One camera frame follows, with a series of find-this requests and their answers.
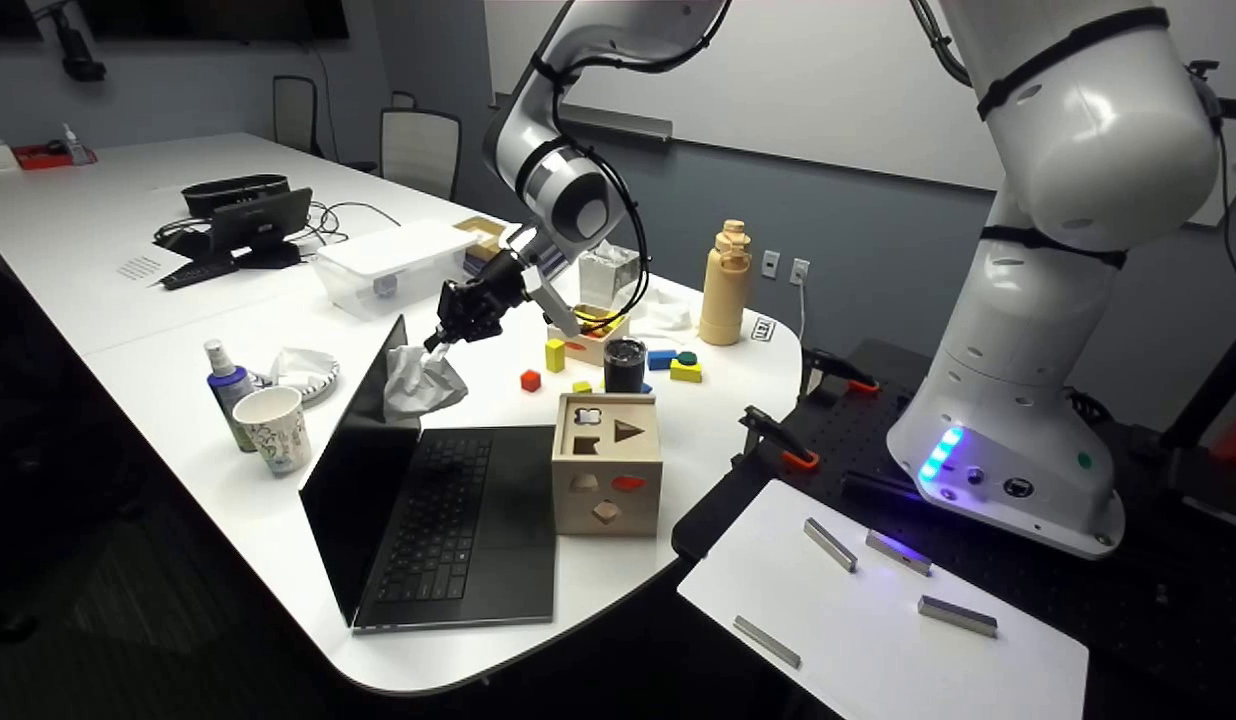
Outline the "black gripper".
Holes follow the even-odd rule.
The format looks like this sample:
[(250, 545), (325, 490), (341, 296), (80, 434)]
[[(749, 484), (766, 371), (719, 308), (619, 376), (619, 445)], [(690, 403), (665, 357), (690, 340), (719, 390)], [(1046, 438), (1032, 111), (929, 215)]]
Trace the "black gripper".
[(523, 301), (523, 269), (513, 250), (497, 250), (470, 279), (438, 289), (431, 333), (434, 343), (488, 340), (500, 314)]

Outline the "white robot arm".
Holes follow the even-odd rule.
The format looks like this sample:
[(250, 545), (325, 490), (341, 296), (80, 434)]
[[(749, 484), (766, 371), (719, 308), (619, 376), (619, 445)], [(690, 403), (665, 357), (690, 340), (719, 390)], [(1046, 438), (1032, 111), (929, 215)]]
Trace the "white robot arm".
[[(1123, 257), (1211, 193), (1216, 126), (1150, 0), (912, 0), (952, 27), (942, 65), (977, 90), (1003, 179), (966, 279), (889, 456), (954, 514), (1100, 558), (1123, 540), (1117, 469), (1066, 400)], [(636, 215), (628, 188), (555, 123), (586, 67), (668, 72), (733, 0), (567, 0), (500, 115), (488, 158), (530, 213), (464, 282), (434, 334), (483, 340), (523, 301), (555, 328), (551, 279)]]

